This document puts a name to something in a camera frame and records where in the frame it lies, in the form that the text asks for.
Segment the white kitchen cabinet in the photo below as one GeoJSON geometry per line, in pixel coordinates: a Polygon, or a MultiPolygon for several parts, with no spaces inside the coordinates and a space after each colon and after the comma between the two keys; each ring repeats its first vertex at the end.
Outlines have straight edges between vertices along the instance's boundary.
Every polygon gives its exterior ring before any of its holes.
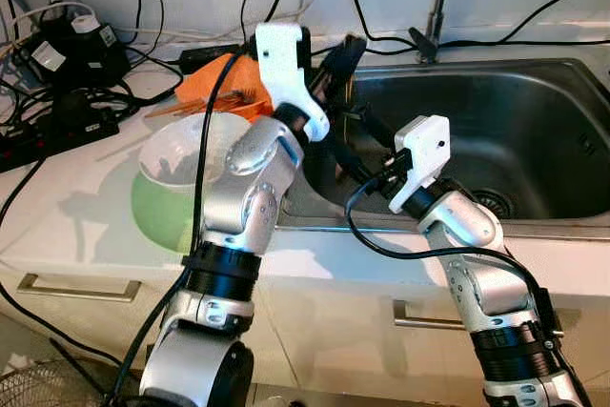
{"type": "MultiPolygon", "coordinates": [[[[0,282],[23,306],[97,349],[122,357],[177,267],[133,272],[62,273],[19,269],[0,260],[0,282]],[[133,279],[134,302],[18,294],[26,273],[133,279]]],[[[455,407],[485,407],[482,371],[470,337],[457,330],[396,327],[392,299],[452,303],[444,288],[262,276],[255,323],[245,345],[257,384],[455,407]]]]}

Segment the wooden handled fork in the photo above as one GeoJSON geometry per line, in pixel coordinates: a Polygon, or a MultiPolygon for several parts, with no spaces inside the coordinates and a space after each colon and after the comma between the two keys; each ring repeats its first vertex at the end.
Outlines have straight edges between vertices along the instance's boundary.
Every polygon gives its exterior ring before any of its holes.
{"type": "MultiPolygon", "coordinates": [[[[205,99],[195,99],[184,103],[187,113],[200,113],[208,109],[205,99]]],[[[240,115],[258,115],[262,112],[262,103],[249,91],[228,91],[220,93],[213,102],[214,112],[235,113],[240,115]]]]}

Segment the small black power brick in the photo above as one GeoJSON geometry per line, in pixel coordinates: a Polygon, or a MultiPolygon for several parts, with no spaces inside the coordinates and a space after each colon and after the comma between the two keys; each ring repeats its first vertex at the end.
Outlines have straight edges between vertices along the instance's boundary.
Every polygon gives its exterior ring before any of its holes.
{"type": "Polygon", "coordinates": [[[206,64],[226,53],[241,53],[243,49],[244,46],[241,44],[193,47],[192,49],[183,50],[179,54],[178,63],[180,66],[184,66],[188,60],[201,60],[202,63],[206,64]]]}

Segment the orange plastic bowl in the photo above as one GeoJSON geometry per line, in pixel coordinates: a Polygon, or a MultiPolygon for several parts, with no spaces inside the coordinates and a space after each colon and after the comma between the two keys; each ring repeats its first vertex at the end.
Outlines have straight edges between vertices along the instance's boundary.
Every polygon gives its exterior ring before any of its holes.
{"type": "MultiPolygon", "coordinates": [[[[206,64],[206,66],[196,71],[194,74],[188,75],[183,84],[175,90],[177,101],[191,101],[191,99],[205,98],[208,99],[210,93],[213,92],[214,85],[219,74],[225,68],[226,63],[232,57],[231,53],[226,53],[217,57],[206,64]]],[[[274,113],[272,107],[271,96],[267,93],[260,80],[260,68],[258,63],[249,55],[240,55],[235,60],[230,71],[228,71],[225,81],[219,86],[217,94],[228,91],[249,91],[262,103],[262,112],[258,115],[240,115],[248,121],[254,121],[259,115],[271,115],[274,113]]]]}

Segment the stainless steel sink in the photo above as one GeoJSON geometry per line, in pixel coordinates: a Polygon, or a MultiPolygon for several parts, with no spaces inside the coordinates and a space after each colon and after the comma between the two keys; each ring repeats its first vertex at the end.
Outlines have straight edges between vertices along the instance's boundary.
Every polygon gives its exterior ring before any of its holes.
{"type": "Polygon", "coordinates": [[[358,69],[344,111],[450,121],[456,181],[509,237],[609,237],[609,93],[575,58],[358,69]]]}

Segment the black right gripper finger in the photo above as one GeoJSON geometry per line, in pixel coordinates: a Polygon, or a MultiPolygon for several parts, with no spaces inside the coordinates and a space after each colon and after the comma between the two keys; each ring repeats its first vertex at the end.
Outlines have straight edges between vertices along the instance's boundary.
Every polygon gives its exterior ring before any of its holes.
{"type": "Polygon", "coordinates": [[[357,186],[375,180],[376,175],[371,171],[355,151],[340,136],[327,135],[324,137],[324,149],[331,152],[338,167],[356,182],[357,186]]]}
{"type": "Polygon", "coordinates": [[[396,111],[341,111],[338,114],[345,144],[374,169],[383,167],[394,151],[396,111]]]}

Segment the black boxy electrical device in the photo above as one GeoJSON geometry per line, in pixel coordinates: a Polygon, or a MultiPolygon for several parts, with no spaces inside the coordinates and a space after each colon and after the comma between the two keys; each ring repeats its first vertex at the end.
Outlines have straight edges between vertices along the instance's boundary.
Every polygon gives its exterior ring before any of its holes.
{"type": "Polygon", "coordinates": [[[23,51],[50,88],[110,88],[132,68],[125,45],[94,15],[56,16],[38,25],[23,51]]]}

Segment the metal sink faucet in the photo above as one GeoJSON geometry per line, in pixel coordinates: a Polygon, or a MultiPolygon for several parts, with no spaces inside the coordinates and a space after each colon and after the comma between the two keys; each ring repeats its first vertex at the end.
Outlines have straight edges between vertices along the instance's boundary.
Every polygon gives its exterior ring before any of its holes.
{"type": "Polygon", "coordinates": [[[418,63],[431,66],[438,62],[438,51],[440,49],[440,34],[443,30],[445,0],[433,0],[432,10],[428,15],[427,25],[424,32],[416,28],[410,28],[411,40],[415,42],[418,50],[418,63]]]}

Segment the light green plate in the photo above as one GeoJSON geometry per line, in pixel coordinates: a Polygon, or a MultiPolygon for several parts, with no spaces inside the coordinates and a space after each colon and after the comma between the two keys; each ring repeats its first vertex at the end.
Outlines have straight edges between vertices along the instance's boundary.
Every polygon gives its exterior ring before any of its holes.
{"type": "Polygon", "coordinates": [[[139,163],[131,188],[136,227],[148,240],[179,254],[191,248],[195,167],[164,172],[139,163]]]}

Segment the white bowl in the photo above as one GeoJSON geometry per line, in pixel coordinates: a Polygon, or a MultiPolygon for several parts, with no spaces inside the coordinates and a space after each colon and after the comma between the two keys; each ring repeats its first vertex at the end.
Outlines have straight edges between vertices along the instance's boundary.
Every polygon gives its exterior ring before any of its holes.
{"type": "MultiPolygon", "coordinates": [[[[173,121],[153,133],[139,152],[141,175],[165,188],[186,191],[195,184],[199,167],[200,138],[205,115],[196,113],[173,121]]],[[[234,142],[250,128],[250,121],[232,113],[210,116],[204,180],[211,184],[225,169],[225,158],[234,142]]]]}

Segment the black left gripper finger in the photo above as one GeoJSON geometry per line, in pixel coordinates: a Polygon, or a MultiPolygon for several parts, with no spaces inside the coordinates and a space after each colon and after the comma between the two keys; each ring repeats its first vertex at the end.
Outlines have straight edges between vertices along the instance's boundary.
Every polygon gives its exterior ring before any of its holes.
{"type": "Polygon", "coordinates": [[[331,93],[341,85],[338,83],[339,44],[331,46],[319,63],[319,93],[331,93]]]}
{"type": "Polygon", "coordinates": [[[347,35],[338,45],[338,83],[352,80],[363,53],[367,50],[367,40],[356,35],[347,35]]]}

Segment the black power strip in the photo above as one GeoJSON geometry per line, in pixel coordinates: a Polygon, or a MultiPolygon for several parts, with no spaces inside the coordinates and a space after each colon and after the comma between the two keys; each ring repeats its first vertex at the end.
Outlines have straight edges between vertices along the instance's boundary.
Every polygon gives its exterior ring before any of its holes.
{"type": "Polygon", "coordinates": [[[96,108],[82,91],[60,94],[49,113],[0,135],[0,173],[119,133],[110,108],[96,108]]]}

